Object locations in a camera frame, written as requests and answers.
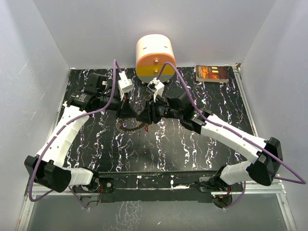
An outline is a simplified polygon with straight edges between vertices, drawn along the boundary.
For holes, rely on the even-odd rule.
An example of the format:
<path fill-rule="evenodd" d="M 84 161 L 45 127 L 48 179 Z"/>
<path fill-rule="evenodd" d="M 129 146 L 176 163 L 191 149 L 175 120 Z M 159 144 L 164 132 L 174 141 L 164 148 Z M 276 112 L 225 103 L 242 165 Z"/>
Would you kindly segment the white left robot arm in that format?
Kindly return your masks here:
<path fill-rule="evenodd" d="M 56 192 L 63 192 L 69 186 L 83 185 L 94 192 L 99 180 L 87 168 L 64 168 L 64 161 L 75 137 L 87 122 L 93 111 L 111 110 L 119 119 L 136 118 L 137 114 L 129 104 L 128 92 L 133 90 L 131 79 L 124 71 L 113 83 L 106 76 L 91 73 L 85 85 L 72 92 L 64 103 L 64 113 L 46 144 L 35 156 L 28 156 L 25 167 L 34 182 Z"/>

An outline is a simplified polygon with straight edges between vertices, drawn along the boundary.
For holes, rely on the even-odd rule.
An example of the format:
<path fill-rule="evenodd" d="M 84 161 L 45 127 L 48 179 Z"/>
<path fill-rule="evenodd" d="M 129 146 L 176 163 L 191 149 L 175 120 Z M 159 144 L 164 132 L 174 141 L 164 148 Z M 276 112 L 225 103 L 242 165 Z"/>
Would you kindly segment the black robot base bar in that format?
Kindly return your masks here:
<path fill-rule="evenodd" d="M 100 172 L 96 181 L 102 203 L 124 201 L 198 201 L 221 200 L 232 203 L 232 194 L 241 193 L 241 184 L 217 186 L 215 171 Z"/>

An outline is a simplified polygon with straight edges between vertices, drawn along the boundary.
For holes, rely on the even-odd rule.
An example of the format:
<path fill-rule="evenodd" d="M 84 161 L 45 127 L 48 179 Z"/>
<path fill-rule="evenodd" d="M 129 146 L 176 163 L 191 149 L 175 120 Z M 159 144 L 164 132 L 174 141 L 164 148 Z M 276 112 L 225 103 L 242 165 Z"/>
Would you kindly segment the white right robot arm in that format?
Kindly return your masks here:
<path fill-rule="evenodd" d="M 200 135 L 213 138 L 232 148 L 246 158 L 235 165 L 222 166 L 211 183 L 220 191 L 242 181 L 253 180 L 263 186 L 270 186 L 283 160 L 281 143 L 271 137 L 269 140 L 250 135 L 221 120 L 209 110 L 198 114 L 186 92 L 174 88 L 162 97 L 151 97 L 137 121 L 152 124 L 162 118 L 178 119 L 183 127 Z"/>

